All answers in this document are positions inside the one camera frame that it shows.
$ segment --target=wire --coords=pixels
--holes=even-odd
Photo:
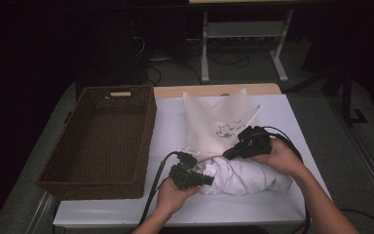
[[[311,228],[311,214],[308,211],[308,207],[306,206],[306,203],[305,203],[305,219],[306,219],[306,222],[305,222],[305,225],[302,231],[303,234],[308,233],[309,229]]]
[[[144,51],[144,49],[145,49],[145,41],[144,41],[144,39],[142,39],[142,37],[138,37],[138,36],[133,36],[132,39],[137,39],[137,40],[141,41],[142,46],[141,46],[141,49],[139,49],[139,52],[138,52],[139,54],[141,54]]]
[[[247,67],[247,66],[250,65],[250,57],[249,56],[244,55],[243,58],[241,58],[241,56],[236,54],[236,53],[230,53],[230,55],[235,56],[237,58],[237,60],[231,61],[231,60],[228,60],[226,58],[223,58],[223,56],[217,56],[215,54],[207,54],[207,57],[210,58],[213,62],[218,63],[218,64],[222,64],[222,65],[231,65],[231,66],[235,66],[235,67]],[[245,64],[244,65],[238,65],[243,60],[245,60]]]
[[[374,216],[372,216],[371,214],[367,214],[365,212],[361,212],[361,211],[354,210],[354,209],[340,209],[340,210],[341,212],[345,212],[345,213],[356,213],[356,214],[364,215],[374,220]]]
[[[285,137],[287,138],[287,140],[291,142],[289,136],[287,136],[287,135],[286,135],[282,130],[280,130],[280,129],[277,129],[277,128],[275,128],[275,127],[271,127],[271,126],[265,126],[265,127],[262,127],[262,128],[263,128],[263,129],[274,129],[274,130],[278,131],[279,133],[281,133],[283,136],[285,136]]]
[[[160,185],[156,188],[156,190],[154,191],[154,194],[157,193],[157,191],[160,189],[161,185],[163,185],[164,181],[166,181],[168,179],[168,177],[166,177],[165,179],[162,180],[162,182],[160,183]]]
[[[199,75],[199,73],[196,71],[196,69],[194,69],[191,65],[187,64],[184,61],[175,60],[174,58],[169,58],[169,59],[164,59],[164,60],[151,60],[151,61],[154,61],[155,62],[154,64],[156,64],[156,65],[161,65],[161,64],[164,64],[164,63],[173,62],[173,63],[179,64],[179,65],[186,66],[187,68],[189,68],[190,70],[192,70],[194,72],[194,74],[196,75],[196,77],[199,80],[199,84],[202,85],[202,79],[201,79],[201,76]]]
[[[147,203],[145,204],[144,212],[142,214],[141,220],[138,223],[138,226],[141,225],[141,223],[144,222],[145,217],[147,217],[147,213],[148,213],[148,210],[150,209],[151,201],[153,200],[154,195],[156,194],[156,191],[157,191],[156,190],[157,184],[159,183],[161,173],[163,172],[163,168],[166,165],[166,160],[169,158],[169,156],[176,154],[176,153],[177,153],[176,151],[170,152],[170,154],[168,154],[166,158],[164,158],[164,160],[161,162],[160,168],[157,170],[156,177],[154,178],[153,185],[151,186],[150,195],[148,196]]]
[[[159,69],[155,68],[155,67],[152,67],[152,66],[147,66],[147,68],[155,70],[159,74],[159,79],[158,79],[158,81],[154,82],[153,80],[150,79],[150,77],[148,76],[148,74],[146,74],[146,76],[147,76],[147,80],[146,81],[150,81],[151,83],[153,83],[154,86],[158,86],[159,83],[160,83],[160,81],[161,81],[161,79],[162,79],[162,77],[163,77],[161,71]]]

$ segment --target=handheld controller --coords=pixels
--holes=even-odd
[[[269,133],[261,127],[250,126],[238,135],[239,142],[233,148],[226,150],[223,157],[232,160],[236,157],[248,158],[272,151]]]
[[[192,171],[193,167],[197,164],[196,158],[194,158],[191,154],[184,152],[177,152],[176,155],[180,160],[180,163],[173,165],[168,175],[172,178],[174,184],[179,189],[204,184],[212,185],[214,177]]]

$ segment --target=table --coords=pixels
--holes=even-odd
[[[62,201],[54,225],[62,227],[136,226],[142,215],[152,180],[161,160],[177,147],[185,146],[186,126],[183,121],[183,91],[202,96],[210,104],[241,88],[246,88],[252,105],[262,104],[256,117],[261,126],[272,125],[289,135],[301,152],[306,166],[327,192],[315,161],[292,113],[285,95],[275,84],[226,85],[205,87],[156,88],[157,117],[150,146],[144,196],[128,200]],[[178,161],[169,158],[162,177]],[[150,213],[154,210],[155,199]],[[244,196],[203,195],[190,198],[184,207],[168,221],[167,226],[196,225],[250,225],[261,223],[300,223],[305,219],[304,200],[300,189],[293,183],[288,192],[263,191]]]
[[[114,78],[112,74],[120,74],[119,80],[126,77],[131,77],[132,81],[140,84],[143,81],[142,73],[138,72],[141,67],[138,63],[138,51],[134,47],[132,38],[140,38],[148,45],[161,41],[157,46],[152,46],[159,49],[164,44],[164,52],[169,48],[170,56],[184,57],[184,52],[180,54],[179,50],[174,50],[179,45],[184,44],[184,39],[196,38],[200,36],[203,39],[202,45],[202,59],[201,59],[201,82],[203,84],[209,82],[209,71],[207,56],[207,38],[277,38],[278,43],[276,47],[270,52],[273,65],[279,75],[280,80],[285,83],[288,81],[285,70],[282,66],[280,55],[290,25],[290,20],[298,16],[299,9],[305,9],[310,6],[331,5],[336,0],[154,0],[154,1],[91,1],[91,2],[77,2],[66,3],[61,1],[62,11],[76,18],[76,21],[81,21],[80,30],[86,31],[84,34],[78,33],[74,35],[80,43],[80,51],[85,50],[83,58],[88,54],[97,60],[107,60],[103,66],[107,69],[101,69],[101,74],[106,72],[100,77],[94,76],[91,72],[86,71],[89,68],[87,65],[82,65],[78,62],[78,66],[82,66],[82,71],[77,78],[77,83],[81,88],[87,86],[103,86],[117,84],[117,77]],[[285,10],[287,13],[280,16],[277,15],[278,11]],[[232,12],[246,12],[251,11],[251,14],[256,19],[247,19],[246,21],[211,21],[207,20],[207,14],[213,13],[232,13]],[[187,15],[193,16],[195,19],[202,21],[199,23],[194,19],[186,17]],[[95,30],[95,28],[103,28],[109,25],[111,28],[117,28],[119,33],[113,33],[111,30]],[[151,28],[154,33],[145,32],[146,28]],[[95,43],[92,40],[85,40],[87,34],[93,34],[96,38],[102,38]],[[98,64],[92,64],[94,69],[99,69]]]

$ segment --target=white fabric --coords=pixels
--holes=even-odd
[[[237,131],[240,118],[254,110],[247,93],[240,90],[212,107],[207,102],[184,93],[184,108],[188,127],[189,150],[197,152],[197,160],[222,155],[239,142]]]
[[[245,90],[224,98],[214,107],[187,93],[184,93],[183,100],[189,147],[182,151],[193,153],[202,162],[197,165],[199,173],[214,176],[212,186],[203,186],[202,193],[244,195],[290,187],[292,178],[269,166],[242,158],[228,161],[215,157],[232,148],[239,142],[238,133],[254,124],[252,120],[261,106],[253,108]]]
[[[197,165],[198,173],[214,176],[212,185],[204,185],[204,194],[244,195],[263,190],[287,191],[293,179],[267,165],[243,158],[228,161],[223,157],[209,159]]]

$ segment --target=wicker basket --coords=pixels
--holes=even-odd
[[[36,184],[59,200],[142,197],[156,111],[151,86],[86,88]]]

